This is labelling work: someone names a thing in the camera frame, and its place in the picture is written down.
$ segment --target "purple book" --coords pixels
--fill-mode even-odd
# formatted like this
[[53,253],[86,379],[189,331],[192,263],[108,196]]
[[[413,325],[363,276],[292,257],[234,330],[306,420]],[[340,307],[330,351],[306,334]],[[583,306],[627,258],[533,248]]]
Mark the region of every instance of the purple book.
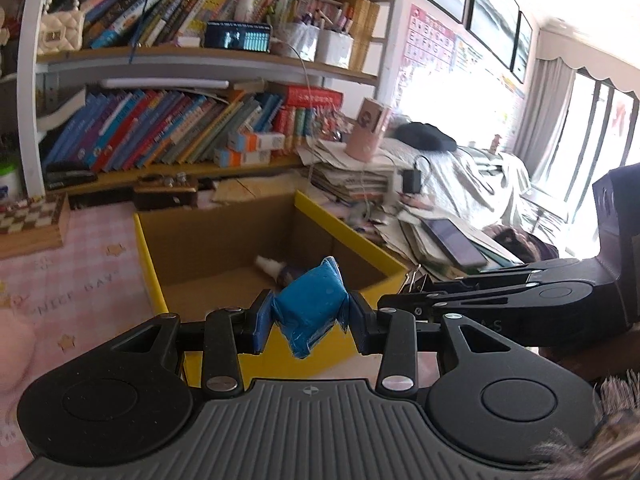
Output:
[[72,160],[82,161],[86,158],[87,152],[94,146],[95,141],[98,138],[98,134],[100,133],[101,128],[104,126],[104,121],[106,121],[110,117],[110,115],[113,114],[113,111],[118,107],[118,104],[124,99],[125,96],[125,93],[110,96],[109,104],[100,114],[100,118],[95,121],[91,129],[89,129],[82,138],[82,142],[71,158]]

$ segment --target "curtain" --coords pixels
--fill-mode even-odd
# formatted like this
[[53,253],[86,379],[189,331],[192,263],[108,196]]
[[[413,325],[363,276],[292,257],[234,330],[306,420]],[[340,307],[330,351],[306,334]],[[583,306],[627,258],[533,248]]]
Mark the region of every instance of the curtain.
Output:
[[558,142],[574,90],[576,70],[557,58],[537,59],[513,154],[524,162],[531,181],[544,174]]

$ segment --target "white quilted handbag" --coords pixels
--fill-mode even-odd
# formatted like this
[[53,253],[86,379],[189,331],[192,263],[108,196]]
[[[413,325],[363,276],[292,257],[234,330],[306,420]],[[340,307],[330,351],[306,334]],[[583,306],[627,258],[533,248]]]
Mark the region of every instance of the white quilted handbag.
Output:
[[82,27],[84,12],[80,10],[80,0],[73,0],[74,10],[48,14],[53,0],[47,0],[40,18],[38,54],[51,54],[82,47]]

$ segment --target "green lid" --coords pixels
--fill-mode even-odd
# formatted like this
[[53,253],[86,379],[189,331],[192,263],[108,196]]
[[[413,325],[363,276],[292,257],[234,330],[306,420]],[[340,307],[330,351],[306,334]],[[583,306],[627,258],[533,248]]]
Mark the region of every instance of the green lid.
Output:
[[0,176],[8,175],[17,170],[17,166],[10,160],[0,160]]

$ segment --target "blue packet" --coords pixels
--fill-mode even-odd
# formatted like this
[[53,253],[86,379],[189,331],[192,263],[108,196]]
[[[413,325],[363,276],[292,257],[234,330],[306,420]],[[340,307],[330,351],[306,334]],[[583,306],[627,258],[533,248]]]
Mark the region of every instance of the blue packet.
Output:
[[348,306],[338,263],[328,256],[274,297],[272,313],[293,355],[303,359],[336,319],[346,331]]

